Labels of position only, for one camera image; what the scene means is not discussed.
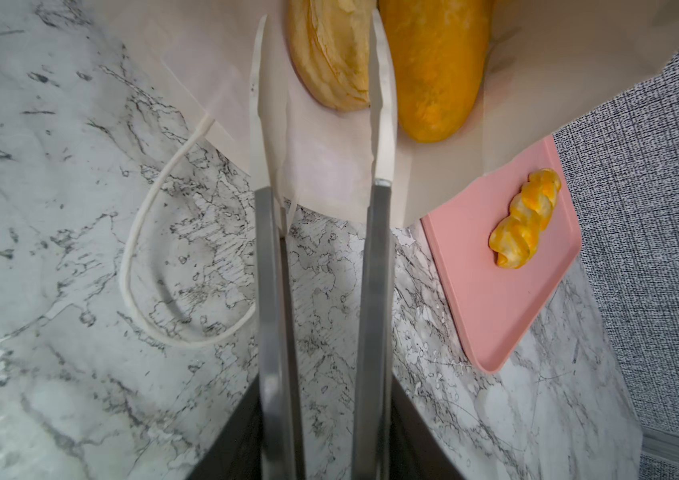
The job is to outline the long orange fake bread loaf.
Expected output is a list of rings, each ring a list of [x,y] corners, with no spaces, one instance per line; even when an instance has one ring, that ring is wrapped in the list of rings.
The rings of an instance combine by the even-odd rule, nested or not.
[[[473,111],[491,39],[491,1],[381,1],[399,125],[421,143],[459,131]]]

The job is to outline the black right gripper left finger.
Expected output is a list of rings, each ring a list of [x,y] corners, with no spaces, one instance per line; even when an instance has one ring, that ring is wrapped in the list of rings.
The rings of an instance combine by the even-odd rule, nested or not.
[[[256,376],[187,479],[261,480],[262,430],[259,376]]]

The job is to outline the round brown fake bun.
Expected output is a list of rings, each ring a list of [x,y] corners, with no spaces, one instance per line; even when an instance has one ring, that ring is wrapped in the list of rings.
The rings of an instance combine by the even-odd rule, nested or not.
[[[374,1],[287,3],[290,58],[311,96],[340,112],[369,108],[369,32]]]

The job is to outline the yellow twisted fake bread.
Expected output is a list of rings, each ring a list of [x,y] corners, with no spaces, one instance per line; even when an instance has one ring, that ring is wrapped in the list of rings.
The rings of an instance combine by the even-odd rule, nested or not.
[[[535,257],[541,233],[555,212],[559,191],[561,180],[555,170],[545,168],[529,174],[509,203],[509,215],[489,235],[497,266],[519,269]]]

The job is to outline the metal tongs with white tips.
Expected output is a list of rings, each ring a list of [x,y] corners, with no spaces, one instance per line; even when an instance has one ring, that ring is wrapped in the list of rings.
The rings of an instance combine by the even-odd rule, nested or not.
[[[255,213],[255,308],[261,471],[267,479],[387,479],[393,411],[395,80],[373,13],[371,138],[365,224],[323,219],[286,228],[275,195],[294,112],[276,69],[274,25],[257,27],[249,80],[250,185]]]

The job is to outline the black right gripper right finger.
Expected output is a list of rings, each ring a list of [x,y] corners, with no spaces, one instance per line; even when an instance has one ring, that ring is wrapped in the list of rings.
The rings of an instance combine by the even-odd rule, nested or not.
[[[389,478],[463,480],[397,378],[391,380]]]

